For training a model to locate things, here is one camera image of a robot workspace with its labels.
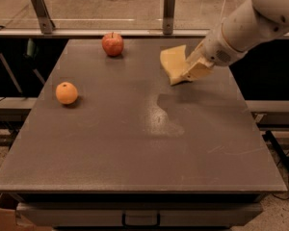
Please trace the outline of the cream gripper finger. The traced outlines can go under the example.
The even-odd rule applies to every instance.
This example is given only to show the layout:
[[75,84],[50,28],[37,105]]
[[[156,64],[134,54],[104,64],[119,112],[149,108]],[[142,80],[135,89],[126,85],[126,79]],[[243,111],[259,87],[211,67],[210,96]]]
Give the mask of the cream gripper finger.
[[201,50],[196,48],[186,59],[186,63],[188,65],[195,65],[199,64],[202,59],[202,53]]
[[180,77],[182,81],[193,82],[211,73],[212,67],[209,64],[205,64],[202,62],[196,62],[195,64],[184,63]]

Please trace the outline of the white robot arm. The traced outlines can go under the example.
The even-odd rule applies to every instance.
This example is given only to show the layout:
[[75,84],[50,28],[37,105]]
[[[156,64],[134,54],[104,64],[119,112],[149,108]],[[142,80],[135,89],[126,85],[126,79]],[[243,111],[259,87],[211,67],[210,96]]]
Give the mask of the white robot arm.
[[207,34],[187,58],[181,81],[194,81],[214,66],[229,66],[255,46],[289,33],[289,0],[247,0]]

